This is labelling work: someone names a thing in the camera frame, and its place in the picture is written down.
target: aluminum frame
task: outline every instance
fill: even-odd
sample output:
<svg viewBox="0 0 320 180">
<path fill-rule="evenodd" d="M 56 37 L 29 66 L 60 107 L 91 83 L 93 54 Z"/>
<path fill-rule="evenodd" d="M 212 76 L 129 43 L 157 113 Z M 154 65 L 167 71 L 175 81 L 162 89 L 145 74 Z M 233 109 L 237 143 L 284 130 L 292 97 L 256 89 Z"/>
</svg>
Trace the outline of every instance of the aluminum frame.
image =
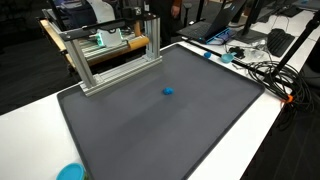
<svg viewBox="0 0 320 180">
<path fill-rule="evenodd" d="M 61 32 L 59 28 L 57 28 L 54 24 L 52 25 L 53 29 L 63 40 L 68 53 L 76 66 L 80 78 L 82 79 L 82 81 L 79 82 L 79 85 L 86 96 L 94 95 L 95 93 L 98 93 L 105 88 L 108 88 L 135 74 L 138 74 L 143 70 L 159 64 L 162 61 L 162 57 L 160 56 L 160 18 L 151 14 L 148 15 L 151 16 L 152 19 L 145 21 L 145 33 L 149 38 L 149 44 L 146 46 L 146 54 L 117 68 L 95 75 L 92 74 L 88 65 L 88 61 L 90 60 L 90 58 L 87 59 L 85 57 L 84 52 L 80 47 L 79 40 L 66 40 L 67 32 Z M 126 47 L 127 45 L 124 46 L 124 44 L 122 43 L 117 47 L 113 47 L 110 48 L 110 50 L 105 51 L 105 54 L 102 54 L 111 54 L 117 51 L 121 51 Z"/>
</svg>

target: black stand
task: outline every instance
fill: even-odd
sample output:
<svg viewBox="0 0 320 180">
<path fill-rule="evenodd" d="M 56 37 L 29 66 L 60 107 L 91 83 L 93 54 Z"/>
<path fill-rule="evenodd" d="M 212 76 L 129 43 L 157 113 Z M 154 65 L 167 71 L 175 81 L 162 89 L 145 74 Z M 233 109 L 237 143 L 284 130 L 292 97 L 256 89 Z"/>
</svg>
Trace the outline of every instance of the black stand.
<svg viewBox="0 0 320 180">
<path fill-rule="evenodd" d="M 241 7 L 241 9 L 237 12 L 237 14 L 233 17 L 233 19 L 231 20 L 232 23 L 239 23 L 242 12 L 244 11 L 246 7 L 246 4 L 243 4 L 243 6 Z"/>
<path fill-rule="evenodd" d="M 196 22 L 199 22 L 200 19 L 201 19 L 201 14 L 202 14 L 203 5 L 204 5 L 204 0 L 200 0 L 200 4 L 199 4 L 199 7 L 198 7 L 198 12 L 197 12 Z"/>
<path fill-rule="evenodd" d="M 267 35 L 264 33 L 244 28 L 238 31 L 235 39 L 246 44 L 251 44 L 266 37 Z"/>
<path fill-rule="evenodd" d="M 300 48 L 304 41 L 309 37 L 313 30 L 317 29 L 320 24 L 320 10 L 315 13 L 313 18 L 308 22 L 306 29 L 299 36 L 297 41 L 292 45 L 287 54 L 282 58 L 278 66 L 272 72 L 272 76 L 276 76 L 278 72 L 288 63 L 293 54 Z"/>
<path fill-rule="evenodd" d="M 186 9 L 186 13 L 185 13 L 184 20 L 183 20 L 183 27 L 187 27 L 189 9 L 192 7 L 192 4 L 191 3 L 183 3 L 183 7 Z"/>
</svg>

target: cable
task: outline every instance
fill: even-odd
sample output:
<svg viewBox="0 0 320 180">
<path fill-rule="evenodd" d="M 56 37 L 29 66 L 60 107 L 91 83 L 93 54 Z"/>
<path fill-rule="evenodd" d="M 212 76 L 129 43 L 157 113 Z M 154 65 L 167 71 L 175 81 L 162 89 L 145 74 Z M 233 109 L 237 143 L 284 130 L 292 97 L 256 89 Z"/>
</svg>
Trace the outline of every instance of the cable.
<svg viewBox="0 0 320 180">
<path fill-rule="evenodd" d="M 272 61 L 272 57 L 271 57 L 271 52 L 269 51 L 268 47 L 266 47 L 266 51 L 265 52 L 268 53 L 270 62 L 272 63 L 273 61 Z"/>
<path fill-rule="evenodd" d="M 247 65 L 255 69 L 248 71 L 250 77 L 264 85 L 266 89 L 280 98 L 281 104 L 285 105 L 286 113 L 277 125 L 279 130 L 283 131 L 290 126 L 298 111 L 312 112 L 314 110 L 314 103 L 307 83 L 292 66 L 286 65 L 281 71 L 276 73 L 276 76 L 271 75 L 278 64 L 279 62 L 263 61 Z M 264 71 L 265 75 L 258 75 L 258 70 Z M 285 86 L 292 90 L 291 94 L 287 92 Z"/>
<path fill-rule="evenodd" d="M 286 32 L 288 31 L 288 26 L 289 26 L 289 22 L 290 22 L 290 19 L 288 17 L 286 17 L 288 22 L 287 22 L 287 27 L 286 27 Z"/>
<path fill-rule="evenodd" d="M 272 24 L 272 26 L 271 26 L 271 29 L 273 29 L 274 25 L 276 24 L 276 22 L 277 22 L 277 20 L 278 20 L 278 17 L 279 17 L 279 16 L 277 16 L 277 17 L 276 17 L 276 20 L 274 20 L 274 22 L 273 22 L 273 24 Z"/>
<path fill-rule="evenodd" d="M 316 40 L 314 40 L 314 39 L 311 39 L 311 38 L 308 38 L 309 40 L 311 40 L 311 41 L 314 41 L 314 42 L 317 42 Z"/>
</svg>

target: white table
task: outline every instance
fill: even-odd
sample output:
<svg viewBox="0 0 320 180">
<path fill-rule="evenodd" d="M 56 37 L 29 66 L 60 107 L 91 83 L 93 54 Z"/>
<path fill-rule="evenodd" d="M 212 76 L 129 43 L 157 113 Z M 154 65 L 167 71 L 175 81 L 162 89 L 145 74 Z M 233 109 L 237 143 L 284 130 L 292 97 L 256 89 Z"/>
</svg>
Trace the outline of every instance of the white table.
<svg viewBox="0 0 320 180">
<path fill-rule="evenodd" d="M 312 16 L 310 12 L 303 12 L 291 18 L 288 33 L 298 36 Z M 274 20 L 275 17 L 271 17 L 267 24 L 258 23 L 253 29 L 268 33 Z M 285 28 L 286 22 L 286 18 L 279 17 L 274 28 Z M 317 40 L 319 36 L 320 28 L 315 30 L 310 38 Z M 185 42 L 179 44 L 196 53 L 204 53 Z M 314 45 L 314 41 L 307 40 L 289 64 L 300 70 Z M 219 53 L 225 52 L 223 47 L 207 47 Z M 244 70 L 236 70 L 231 64 L 222 64 L 218 57 L 211 57 L 211 60 L 245 75 Z M 57 93 L 0 116 L 0 179 L 54 180 L 65 165 L 81 163 L 56 95 Z M 277 98 L 269 92 L 262 94 L 190 179 L 239 179 L 280 110 L 280 101 Z"/>
</svg>

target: small blue ball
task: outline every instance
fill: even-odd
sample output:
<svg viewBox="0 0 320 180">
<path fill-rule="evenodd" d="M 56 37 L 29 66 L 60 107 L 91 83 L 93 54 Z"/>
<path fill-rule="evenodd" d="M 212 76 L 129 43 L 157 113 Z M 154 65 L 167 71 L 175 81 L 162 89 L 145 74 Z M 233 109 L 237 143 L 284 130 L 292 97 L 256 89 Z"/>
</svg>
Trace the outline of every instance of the small blue ball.
<svg viewBox="0 0 320 180">
<path fill-rule="evenodd" d="M 164 88 L 164 90 L 162 92 L 165 95 L 173 94 L 173 89 L 170 87 L 166 87 L 166 88 Z"/>
<path fill-rule="evenodd" d="M 205 53 L 203 54 L 203 56 L 204 56 L 205 58 L 209 59 L 209 58 L 211 57 L 211 53 L 210 53 L 210 52 L 205 52 Z"/>
</svg>

